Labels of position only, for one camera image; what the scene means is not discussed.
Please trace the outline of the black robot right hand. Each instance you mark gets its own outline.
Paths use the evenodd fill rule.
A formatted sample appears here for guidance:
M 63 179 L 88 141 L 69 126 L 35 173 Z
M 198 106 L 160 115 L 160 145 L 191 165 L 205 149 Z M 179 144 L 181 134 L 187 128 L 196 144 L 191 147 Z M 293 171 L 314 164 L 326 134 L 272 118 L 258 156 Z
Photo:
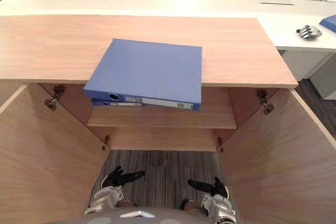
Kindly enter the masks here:
M 215 177 L 215 183 L 213 185 L 205 182 L 198 182 L 193 179 L 189 179 L 187 182 L 192 188 L 204 193 L 209 193 L 212 197 L 215 195 L 220 195 L 223 198 L 229 198 L 228 189 L 218 177 Z

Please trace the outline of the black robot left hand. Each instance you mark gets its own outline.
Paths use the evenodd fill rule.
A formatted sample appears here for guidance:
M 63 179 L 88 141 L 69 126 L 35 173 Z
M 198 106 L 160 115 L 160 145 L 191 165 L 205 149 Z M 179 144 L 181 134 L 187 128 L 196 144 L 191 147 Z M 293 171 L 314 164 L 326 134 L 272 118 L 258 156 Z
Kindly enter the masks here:
M 145 171 L 141 170 L 134 173 L 124 173 L 122 167 L 117 166 L 112 172 L 107 174 L 101 182 L 101 189 L 105 187 L 123 187 L 145 176 Z

